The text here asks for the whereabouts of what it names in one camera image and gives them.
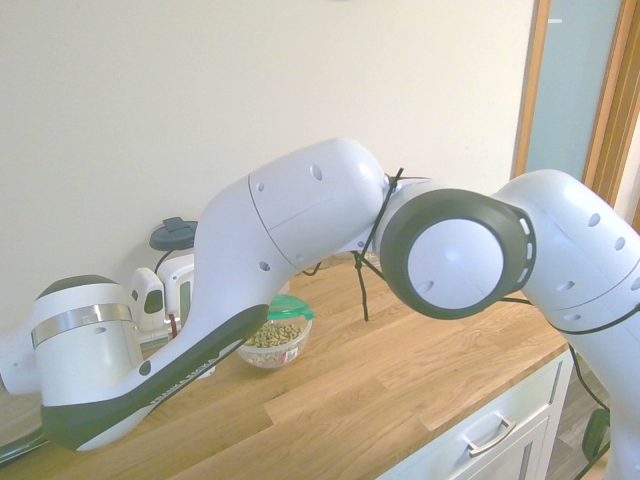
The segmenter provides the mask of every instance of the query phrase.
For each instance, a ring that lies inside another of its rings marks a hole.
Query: drawer handle
[[[482,455],[485,452],[488,452],[497,444],[499,444],[501,441],[503,441],[505,438],[507,438],[509,434],[513,432],[513,429],[516,428],[517,424],[518,422],[516,422],[515,420],[502,418],[500,425],[504,425],[506,427],[505,431],[502,432],[500,436],[494,438],[490,442],[485,443],[484,445],[478,446],[473,442],[469,442],[469,456],[473,458],[473,457],[477,457],[478,455]]]

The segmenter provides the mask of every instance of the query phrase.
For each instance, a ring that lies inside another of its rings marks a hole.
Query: black lid
[[[193,248],[198,222],[185,222],[180,217],[172,217],[163,220],[162,223],[164,226],[151,234],[149,239],[151,248],[163,252]]]

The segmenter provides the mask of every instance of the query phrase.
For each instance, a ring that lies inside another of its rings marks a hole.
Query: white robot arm
[[[26,328],[45,434],[73,450],[125,435],[248,339],[289,278],[369,237],[390,288],[425,315],[462,318],[522,290],[611,395],[607,479],[640,475],[640,318],[628,315],[640,303],[640,238],[631,227],[560,172],[524,175],[491,197],[430,180],[396,185],[345,139],[286,155],[214,198],[196,234],[189,321],[146,361],[116,285],[79,277],[43,292]],[[16,363],[0,372],[20,393]]]

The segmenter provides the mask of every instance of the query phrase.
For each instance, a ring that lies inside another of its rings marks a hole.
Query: white wall
[[[390,173],[497,190],[532,5],[1,2],[0,332],[59,278],[127,284],[160,256],[163,218],[198,219],[234,179],[328,137]]]

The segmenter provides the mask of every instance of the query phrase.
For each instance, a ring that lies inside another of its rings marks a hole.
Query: green lid
[[[269,305],[269,320],[282,320],[303,316],[307,320],[315,317],[313,310],[306,302],[292,295],[278,294]]]

